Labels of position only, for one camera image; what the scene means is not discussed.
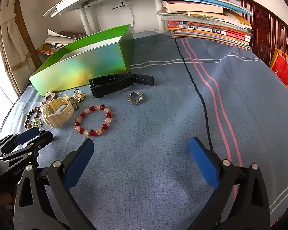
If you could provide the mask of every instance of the pink crystal bracelet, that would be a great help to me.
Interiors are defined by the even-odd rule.
[[[82,118],[84,118],[86,116],[86,114],[89,114],[90,112],[93,112],[95,110],[104,110],[105,113],[106,113],[106,120],[105,120],[105,123],[103,123],[101,125],[101,128],[100,129],[97,129],[97,130],[91,130],[91,131],[88,131],[88,130],[84,130],[80,127],[80,122],[82,121]],[[92,106],[91,108],[89,109],[85,109],[85,112],[82,112],[80,113],[80,117],[77,117],[77,121],[75,122],[75,126],[76,126],[76,131],[78,131],[80,134],[83,134],[85,136],[95,136],[95,135],[101,135],[101,133],[105,130],[108,129],[108,125],[111,123],[111,117],[112,117],[112,114],[110,113],[110,109],[107,108],[105,105],[97,105],[97,106]]]

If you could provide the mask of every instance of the black watch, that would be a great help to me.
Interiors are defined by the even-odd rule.
[[[154,77],[144,74],[124,73],[102,76],[88,81],[94,98],[102,98],[107,94],[129,87],[134,83],[154,85]]]

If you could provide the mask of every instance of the wooden headboard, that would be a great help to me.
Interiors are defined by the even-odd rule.
[[[288,54],[288,25],[253,0],[240,0],[240,2],[241,6],[249,8],[254,14],[254,17],[242,14],[253,28],[250,43],[253,53],[267,65],[271,62],[275,48]]]

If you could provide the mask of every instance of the red and yellow shopping bag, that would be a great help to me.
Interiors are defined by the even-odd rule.
[[[270,63],[270,68],[288,89],[288,55],[276,48]]]

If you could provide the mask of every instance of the green box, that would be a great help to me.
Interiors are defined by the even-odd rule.
[[[133,53],[131,25],[110,28],[62,47],[29,80],[41,96],[87,85],[92,78],[127,73]]]

